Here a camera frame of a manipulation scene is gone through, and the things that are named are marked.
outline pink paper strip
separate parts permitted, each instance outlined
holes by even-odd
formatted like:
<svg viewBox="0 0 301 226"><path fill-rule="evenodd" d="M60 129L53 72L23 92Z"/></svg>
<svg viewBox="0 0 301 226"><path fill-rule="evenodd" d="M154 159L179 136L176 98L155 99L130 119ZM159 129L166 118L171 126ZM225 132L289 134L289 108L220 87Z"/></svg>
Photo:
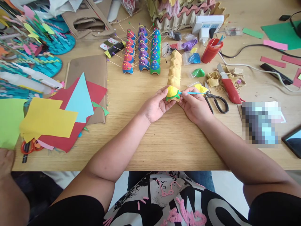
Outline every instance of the pink paper strip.
<svg viewBox="0 0 301 226"><path fill-rule="evenodd" d="M280 61L276 61L267 57L262 56L260 61L265 62L265 63L269 63L271 65L275 65L278 67L282 67L282 68L286 68L286 63L280 62Z"/></svg>
<svg viewBox="0 0 301 226"><path fill-rule="evenodd" d="M293 83L294 86L297 86L299 88L301 87L301 80L298 78L300 74L301 74L301 68L297 70L297 73L294 78L294 83Z"/></svg>
<svg viewBox="0 0 301 226"><path fill-rule="evenodd" d="M281 60L301 66L301 60L291 56L282 55Z"/></svg>
<svg viewBox="0 0 301 226"><path fill-rule="evenodd" d="M38 143L39 143L43 148L49 149L49 150L51 150L51 151L54 149L53 146L50 146L50 145L44 143L43 141L40 141L40 140L37 140L37 141L38 141Z"/></svg>
<svg viewBox="0 0 301 226"><path fill-rule="evenodd" d="M276 49L281 49L281 50L288 50L288 44L280 43L280 42L274 42L271 40L263 40L263 44L266 46L271 46Z"/></svg>

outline charger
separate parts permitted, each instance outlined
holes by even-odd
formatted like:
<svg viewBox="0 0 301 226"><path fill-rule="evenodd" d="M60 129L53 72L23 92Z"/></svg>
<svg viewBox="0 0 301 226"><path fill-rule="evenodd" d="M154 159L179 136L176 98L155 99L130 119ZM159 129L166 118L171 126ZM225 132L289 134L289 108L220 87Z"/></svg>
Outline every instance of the charger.
<svg viewBox="0 0 301 226"><path fill-rule="evenodd" d="M209 39L209 28L201 28L199 34L199 41L203 42L203 46L205 46L205 42Z"/></svg>

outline light blue paper triangle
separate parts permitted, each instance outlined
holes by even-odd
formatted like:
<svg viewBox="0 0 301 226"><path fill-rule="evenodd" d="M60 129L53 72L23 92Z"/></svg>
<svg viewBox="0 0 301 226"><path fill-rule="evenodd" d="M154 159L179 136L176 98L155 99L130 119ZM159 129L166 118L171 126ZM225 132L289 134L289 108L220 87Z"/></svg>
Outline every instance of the light blue paper triangle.
<svg viewBox="0 0 301 226"><path fill-rule="evenodd" d="M86 123L87 117L94 114L85 73L79 78L65 110L78 112L76 122L82 123Z"/></svg>

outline jeans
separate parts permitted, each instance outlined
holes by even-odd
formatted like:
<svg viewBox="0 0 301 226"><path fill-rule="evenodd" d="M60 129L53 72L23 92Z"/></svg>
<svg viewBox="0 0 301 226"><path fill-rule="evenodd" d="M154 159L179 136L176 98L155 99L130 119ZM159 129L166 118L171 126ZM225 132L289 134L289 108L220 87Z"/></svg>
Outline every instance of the jeans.
<svg viewBox="0 0 301 226"><path fill-rule="evenodd" d="M130 171L128 190L134 187L150 171ZM204 186L206 189L215 192L211 171L184 171L194 182Z"/></svg>

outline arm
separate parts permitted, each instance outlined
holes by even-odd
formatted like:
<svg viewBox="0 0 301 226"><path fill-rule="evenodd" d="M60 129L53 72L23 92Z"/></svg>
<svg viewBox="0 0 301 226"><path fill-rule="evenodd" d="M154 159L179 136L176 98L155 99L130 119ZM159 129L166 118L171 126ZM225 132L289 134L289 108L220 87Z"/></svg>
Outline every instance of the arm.
<svg viewBox="0 0 301 226"><path fill-rule="evenodd" d="M197 90L191 87L185 92ZM274 160L245 143L215 118L202 95L182 95L179 105L203 131L233 174L244 183L244 194L249 205L259 194L268 191L301 197L300 186Z"/></svg>
<svg viewBox="0 0 301 226"><path fill-rule="evenodd" d="M164 101L166 95L167 86L149 98L125 128L96 152L54 203L71 196L87 195L98 199L107 212L115 182L129 164L146 130L175 104L175 101Z"/></svg>

